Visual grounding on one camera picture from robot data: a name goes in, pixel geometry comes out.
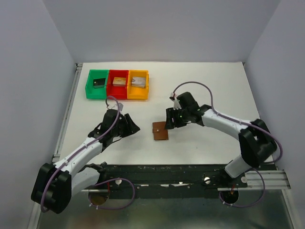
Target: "wall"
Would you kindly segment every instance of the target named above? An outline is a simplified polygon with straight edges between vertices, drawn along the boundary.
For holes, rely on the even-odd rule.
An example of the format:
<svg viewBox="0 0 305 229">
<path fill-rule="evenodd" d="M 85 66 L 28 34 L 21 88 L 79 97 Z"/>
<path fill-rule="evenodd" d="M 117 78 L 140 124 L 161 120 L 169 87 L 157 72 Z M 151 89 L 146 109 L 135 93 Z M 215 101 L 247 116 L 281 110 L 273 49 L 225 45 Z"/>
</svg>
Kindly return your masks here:
<svg viewBox="0 0 305 229">
<path fill-rule="evenodd" d="M 74 61 L 41 0 L 0 7 L 0 228 L 26 228 L 40 166 L 51 160 Z"/>
<path fill-rule="evenodd" d="M 305 1 L 282 0 L 246 61 L 261 117 L 284 147 L 284 168 L 305 225 Z"/>
<path fill-rule="evenodd" d="M 44 0 L 78 62 L 245 61 L 279 0 Z"/>
</svg>

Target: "box in yellow bin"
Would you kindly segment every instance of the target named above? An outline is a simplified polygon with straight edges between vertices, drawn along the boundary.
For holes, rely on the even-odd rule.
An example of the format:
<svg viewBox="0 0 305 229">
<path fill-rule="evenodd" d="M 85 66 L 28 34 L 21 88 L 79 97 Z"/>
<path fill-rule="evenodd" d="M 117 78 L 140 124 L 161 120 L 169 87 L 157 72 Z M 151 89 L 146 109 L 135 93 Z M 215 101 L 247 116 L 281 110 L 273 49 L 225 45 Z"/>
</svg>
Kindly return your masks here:
<svg viewBox="0 0 305 229">
<path fill-rule="evenodd" d="M 133 77 L 143 77 L 146 79 L 144 88 L 133 87 L 131 82 Z M 127 99 L 146 100 L 148 99 L 149 75 L 147 70 L 129 70 L 128 84 L 127 84 Z"/>
</svg>

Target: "cable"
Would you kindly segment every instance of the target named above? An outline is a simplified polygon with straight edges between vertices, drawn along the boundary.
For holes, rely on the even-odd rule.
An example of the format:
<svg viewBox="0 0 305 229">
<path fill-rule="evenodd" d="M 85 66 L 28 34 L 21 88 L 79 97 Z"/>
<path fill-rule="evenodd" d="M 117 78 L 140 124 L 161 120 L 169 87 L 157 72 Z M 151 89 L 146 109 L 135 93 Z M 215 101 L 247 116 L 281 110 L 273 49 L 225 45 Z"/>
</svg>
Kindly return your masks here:
<svg viewBox="0 0 305 229">
<path fill-rule="evenodd" d="M 217 111 L 215 110 L 215 108 L 214 108 L 214 99 L 213 99 L 212 91 L 211 91 L 211 89 L 210 89 L 208 86 L 206 86 L 205 84 L 200 83 L 200 82 L 196 82 L 196 81 L 184 82 L 184 83 L 178 85 L 178 86 L 175 88 L 175 90 L 173 91 L 173 93 L 175 94 L 176 90 L 177 90 L 179 87 L 181 87 L 181 86 L 184 85 L 184 84 L 188 84 L 188 83 L 196 83 L 196 84 L 199 84 L 199 85 L 205 87 L 205 88 L 209 91 L 210 96 L 211 96 L 211 107 L 212 107 L 212 110 L 213 110 L 218 116 L 220 116 L 220 117 L 222 117 L 222 118 L 225 118 L 225 119 L 227 119 L 227 120 L 230 120 L 230 121 L 232 121 L 232 122 L 240 123 L 240 124 L 243 124 L 243 125 L 247 125 L 247 126 L 249 126 L 249 127 L 252 127 L 252 128 L 254 128 L 254 129 L 257 129 L 257 130 L 263 132 L 264 134 L 268 135 L 269 137 L 271 137 L 271 138 L 278 144 L 278 147 L 279 147 L 279 149 L 280 149 L 280 156 L 279 156 L 277 159 L 275 159 L 275 160 L 273 160 L 273 161 L 271 161 L 271 162 L 267 162 L 267 164 L 269 164 L 269 163 L 275 163 L 275 162 L 279 161 L 279 160 L 282 158 L 282 156 L 283 156 L 283 147 L 282 147 L 282 144 L 281 144 L 281 143 L 279 142 L 279 140 L 277 140 L 276 137 L 274 137 L 271 133 L 269 133 L 268 131 L 266 131 L 266 130 L 264 130 L 264 129 L 258 127 L 258 126 L 255 126 L 255 125 L 253 125 L 253 124 L 251 124 L 251 123 L 241 122 L 240 120 L 237 120 L 237 119 L 228 117 L 228 116 L 226 116 L 226 115 L 224 115 L 224 114 L 221 114 L 221 113 L 217 112 Z"/>
<path fill-rule="evenodd" d="M 127 180 L 125 178 L 114 178 L 114 179 L 110 179 L 110 180 L 106 180 L 106 181 L 103 181 L 101 183 L 98 183 L 98 184 L 95 184 L 93 186 L 99 186 L 99 185 L 103 185 L 103 184 L 106 184 L 108 182 L 111 182 L 111 181 L 115 181 L 115 180 L 124 180 L 124 181 L 127 181 L 131 186 L 132 186 L 132 198 L 131 200 L 125 204 L 124 206 L 122 207 L 118 207 L 118 208 L 111 208 L 111 207 L 102 207 L 102 206 L 99 206 L 99 205 L 94 205 L 92 202 L 91 202 L 91 196 L 88 197 L 88 200 L 90 202 L 90 205 L 89 206 L 94 206 L 96 207 L 96 209 L 105 209 L 105 210 L 120 210 L 120 209 L 123 209 L 129 205 L 131 205 L 131 203 L 134 201 L 134 197 L 135 197 L 135 188 L 134 188 L 134 185 L 133 183 L 130 181 L 130 180 Z"/>
<path fill-rule="evenodd" d="M 107 98 L 112 98 L 116 104 L 117 104 L 117 107 L 118 107 L 118 113 L 116 114 L 116 117 L 115 117 L 115 120 L 114 122 L 112 123 L 112 125 L 109 127 L 108 130 L 106 130 L 101 136 L 99 136 L 98 138 L 90 141 L 86 146 L 83 146 L 81 148 L 79 148 L 77 151 L 75 151 L 74 154 L 72 154 L 68 159 L 67 159 L 67 162 L 69 163 L 76 155 L 78 155 L 82 150 L 84 150 L 85 148 L 87 148 L 88 146 L 92 145 L 93 143 L 95 143 L 96 141 L 99 141 L 101 140 L 109 131 L 111 131 L 111 129 L 114 127 L 114 125 L 116 124 L 116 122 L 118 121 L 119 119 L 119 116 L 120 116 L 120 110 L 119 110 L 119 102 L 116 98 L 114 98 L 113 96 L 109 95 L 107 96 Z M 47 185 L 46 187 L 44 188 L 44 191 L 42 193 L 42 197 L 41 197 L 41 202 L 40 202 L 40 209 L 43 213 L 49 211 L 49 209 L 47 208 L 44 208 L 44 201 L 45 201 L 45 198 L 46 198 L 46 195 L 47 195 L 47 192 L 48 192 L 48 189 L 49 189 L 49 186 L 51 184 L 51 182 L 53 181 L 53 179 L 55 178 L 55 176 L 59 173 L 59 171 L 65 167 L 68 163 L 63 163 L 61 166 L 58 167 L 58 169 L 52 174 L 52 176 L 50 177 L 49 181 L 47 182 Z"/>
<path fill-rule="evenodd" d="M 259 202 L 262 201 L 262 199 L 264 198 L 265 193 L 266 193 L 266 184 L 265 184 L 265 181 L 264 181 L 264 178 L 263 178 L 262 174 L 261 174 L 257 169 L 255 169 L 255 168 L 252 168 L 252 169 L 253 169 L 255 172 L 257 172 L 258 175 L 259 175 L 259 176 L 261 177 L 261 179 L 262 179 L 262 183 L 263 183 L 263 193 L 262 193 L 262 195 L 260 196 L 260 198 L 259 198 L 257 201 L 253 202 L 252 204 L 248 204 L 248 205 L 228 204 L 228 203 L 226 203 L 226 202 L 224 201 L 223 196 L 222 196 L 222 192 L 219 192 L 219 199 L 221 200 L 221 202 L 222 202 L 223 204 L 225 204 L 225 205 L 227 205 L 227 206 L 234 207 L 234 208 L 248 208 L 248 207 L 252 207 L 253 205 L 255 205 L 255 204 L 257 204 L 257 203 L 259 203 Z"/>
</svg>

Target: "brown wallet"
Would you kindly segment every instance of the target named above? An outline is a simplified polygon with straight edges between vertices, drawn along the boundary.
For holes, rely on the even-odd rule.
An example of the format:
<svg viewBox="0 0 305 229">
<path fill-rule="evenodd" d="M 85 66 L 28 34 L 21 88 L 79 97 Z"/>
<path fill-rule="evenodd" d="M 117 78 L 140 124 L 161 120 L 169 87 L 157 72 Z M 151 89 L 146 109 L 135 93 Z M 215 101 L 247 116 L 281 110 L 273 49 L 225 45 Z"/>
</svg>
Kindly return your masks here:
<svg viewBox="0 0 305 229">
<path fill-rule="evenodd" d="M 168 140 L 168 132 L 165 129 L 166 122 L 152 123 L 152 133 L 154 140 Z"/>
</svg>

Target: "purple cable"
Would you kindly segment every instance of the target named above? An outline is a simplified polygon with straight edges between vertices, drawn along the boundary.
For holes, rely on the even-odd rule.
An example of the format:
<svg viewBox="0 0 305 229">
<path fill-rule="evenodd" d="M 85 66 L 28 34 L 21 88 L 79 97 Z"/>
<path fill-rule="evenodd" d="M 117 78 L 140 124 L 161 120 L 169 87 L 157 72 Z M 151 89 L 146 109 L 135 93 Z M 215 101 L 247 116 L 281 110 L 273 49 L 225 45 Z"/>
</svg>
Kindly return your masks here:
<svg viewBox="0 0 305 229">
<path fill-rule="evenodd" d="M 280 156 L 279 156 L 277 159 L 275 159 L 275 160 L 273 160 L 273 161 L 271 161 L 271 162 L 267 162 L 267 163 L 275 163 L 275 162 L 279 161 L 279 160 L 282 158 L 282 156 L 283 156 L 283 147 L 282 147 L 282 144 L 281 144 L 281 143 L 279 142 L 279 140 L 277 140 L 276 137 L 274 137 L 271 133 L 269 133 L 268 131 L 266 131 L 266 130 L 264 130 L 264 129 L 258 127 L 258 126 L 255 126 L 255 125 L 253 125 L 253 124 L 245 123 L 245 122 L 240 122 L 240 121 L 237 120 L 237 119 L 228 117 L 228 116 L 226 116 L 226 115 L 223 115 L 223 114 L 217 112 L 217 111 L 215 110 L 215 108 L 214 108 L 214 99 L 213 99 L 212 91 L 211 91 L 211 89 L 210 89 L 208 86 L 206 86 L 205 84 L 200 83 L 200 82 L 196 82 L 196 81 L 184 82 L 184 83 L 178 85 L 178 86 L 175 88 L 175 90 L 173 91 L 173 93 L 175 93 L 176 90 L 177 90 L 179 87 L 181 87 L 181 86 L 184 85 L 184 84 L 188 84 L 188 83 L 196 83 L 196 84 L 199 84 L 199 85 L 205 87 L 205 88 L 209 91 L 210 96 L 211 96 L 211 107 L 212 107 L 212 110 L 213 110 L 218 116 L 220 116 L 220 117 L 222 117 L 222 118 L 225 118 L 225 119 L 227 119 L 227 120 L 230 120 L 230 121 L 232 121 L 232 122 L 240 123 L 240 124 L 243 124 L 243 125 L 250 126 L 250 127 L 254 128 L 254 129 L 257 129 L 257 130 L 263 132 L 264 134 L 268 135 L 269 137 L 271 137 L 271 138 L 278 144 L 278 147 L 280 148 Z"/>
<path fill-rule="evenodd" d="M 67 162 L 70 162 L 70 161 L 71 161 L 76 155 L 78 155 L 82 150 L 84 150 L 84 149 L 87 148 L 88 146 L 92 145 L 94 142 L 99 141 L 101 138 L 103 138 L 109 131 L 111 131 L 111 129 L 114 127 L 114 125 L 115 125 L 116 122 L 118 121 L 119 116 L 120 116 L 119 102 L 118 102 L 118 100 L 117 100 L 115 97 L 113 97 L 113 96 L 111 96 L 111 95 L 107 96 L 107 98 L 113 99 L 113 100 L 116 102 L 117 107 L 118 107 L 118 113 L 116 114 L 116 117 L 115 117 L 114 122 L 113 122 L 112 125 L 109 127 L 109 129 L 106 130 L 101 136 L 99 136 L 98 138 L 96 138 L 96 139 L 90 141 L 90 142 L 87 144 L 87 146 L 83 146 L 83 147 L 79 148 L 77 151 L 75 151 L 75 153 L 72 154 L 72 155 L 67 159 Z M 65 167 L 66 165 L 67 165 L 66 163 L 63 163 L 61 166 L 58 167 L 58 169 L 52 174 L 52 176 L 50 177 L 49 181 L 47 182 L 46 187 L 44 188 L 44 191 L 43 191 L 43 194 L 42 194 L 42 197 L 41 197 L 41 202 L 40 202 L 40 209 L 41 209 L 41 211 L 42 211 L 43 213 L 49 211 L 49 209 L 44 208 L 44 201 L 45 201 L 45 198 L 46 198 L 46 195 L 47 195 L 47 191 L 48 191 L 48 189 L 49 189 L 49 187 L 50 187 L 50 184 L 51 184 L 51 182 L 53 181 L 53 179 L 55 178 L 55 176 L 58 174 L 58 172 L 59 172 L 63 167 Z"/>
<path fill-rule="evenodd" d="M 120 209 L 123 209 L 129 205 L 131 205 L 131 203 L 134 201 L 134 197 L 135 197 L 135 188 L 134 188 L 134 185 L 133 183 L 130 181 L 130 180 L 127 180 L 125 178 L 114 178 L 114 179 L 110 179 L 110 180 L 106 180 L 106 181 L 103 181 L 101 183 L 98 183 L 98 184 L 95 184 L 93 186 L 99 186 L 99 185 L 103 185 L 103 184 L 106 184 L 108 182 L 111 182 L 111 181 L 115 181 L 115 180 L 124 180 L 124 181 L 127 181 L 131 186 L 132 186 L 132 198 L 131 200 L 125 204 L 124 206 L 122 207 L 118 207 L 118 208 L 111 208 L 111 207 L 102 207 L 102 206 L 99 206 L 99 205 L 94 205 L 92 202 L 91 202 L 91 196 L 89 196 L 89 202 L 90 202 L 90 205 L 96 207 L 96 208 L 99 208 L 99 209 L 105 209 L 105 210 L 120 210 Z"/>
<path fill-rule="evenodd" d="M 259 202 L 261 202 L 262 201 L 262 199 L 264 198 L 264 196 L 265 196 L 265 193 L 266 193 L 266 185 L 265 185 L 265 181 L 264 181 L 264 178 L 263 178 L 263 176 L 262 176 L 262 174 L 257 170 L 257 169 L 255 169 L 255 168 L 252 168 L 255 172 L 257 172 L 258 173 L 258 175 L 261 177 L 261 179 L 262 179 L 262 183 L 263 183 L 263 193 L 262 193 L 262 195 L 261 195 L 261 197 L 257 200 L 257 201 L 255 201 L 255 202 L 253 202 L 252 204 L 248 204 L 248 205 L 237 205 L 237 204 L 228 204 L 228 203 L 226 203 L 225 201 L 224 201 L 224 199 L 223 199 L 223 194 L 222 194 L 222 192 L 219 192 L 219 199 L 221 200 L 221 202 L 223 203 L 223 204 L 225 204 L 225 205 L 227 205 L 227 206 L 231 206 L 231 207 L 234 207 L 234 208 L 247 208 L 247 207 L 252 207 L 253 205 L 255 205 L 255 204 L 257 204 L 257 203 L 259 203 Z"/>
</svg>

